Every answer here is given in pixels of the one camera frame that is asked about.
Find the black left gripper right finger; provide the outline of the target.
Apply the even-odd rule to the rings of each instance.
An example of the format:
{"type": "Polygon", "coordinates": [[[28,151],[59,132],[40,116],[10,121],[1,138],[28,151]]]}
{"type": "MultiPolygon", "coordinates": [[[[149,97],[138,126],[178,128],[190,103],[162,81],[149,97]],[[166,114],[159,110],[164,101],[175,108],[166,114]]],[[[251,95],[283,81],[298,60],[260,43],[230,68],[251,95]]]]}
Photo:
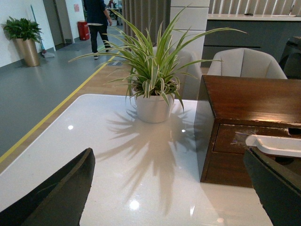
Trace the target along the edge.
{"type": "Polygon", "coordinates": [[[301,224],[301,176],[257,148],[245,151],[243,162],[260,203],[274,226],[301,224]]]}

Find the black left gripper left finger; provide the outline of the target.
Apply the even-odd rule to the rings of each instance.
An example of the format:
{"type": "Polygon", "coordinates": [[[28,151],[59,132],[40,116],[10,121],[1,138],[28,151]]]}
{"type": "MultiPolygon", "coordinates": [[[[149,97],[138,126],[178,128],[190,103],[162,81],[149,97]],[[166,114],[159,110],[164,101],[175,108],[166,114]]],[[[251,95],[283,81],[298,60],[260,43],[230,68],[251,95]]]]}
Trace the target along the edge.
{"type": "Polygon", "coordinates": [[[2,226],[78,226],[95,169],[87,148],[0,213],[2,226]]]}

